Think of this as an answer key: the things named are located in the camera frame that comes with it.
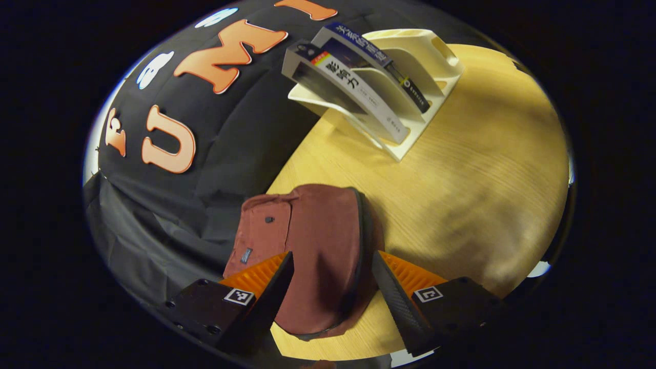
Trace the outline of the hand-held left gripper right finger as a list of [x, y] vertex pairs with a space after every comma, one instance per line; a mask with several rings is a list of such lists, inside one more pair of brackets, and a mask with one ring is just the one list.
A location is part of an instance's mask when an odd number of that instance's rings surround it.
[[502, 299], [468, 276], [446, 280], [386, 252], [373, 255], [372, 272], [413, 357], [463, 339], [504, 309]]

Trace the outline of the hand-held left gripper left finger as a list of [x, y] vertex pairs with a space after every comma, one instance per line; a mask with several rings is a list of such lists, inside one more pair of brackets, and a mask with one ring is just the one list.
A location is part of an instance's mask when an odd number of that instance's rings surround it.
[[199, 279], [164, 302], [164, 318], [213, 349], [252, 355], [270, 333], [293, 275], [293, 253], [283, 252], [220, 282]]

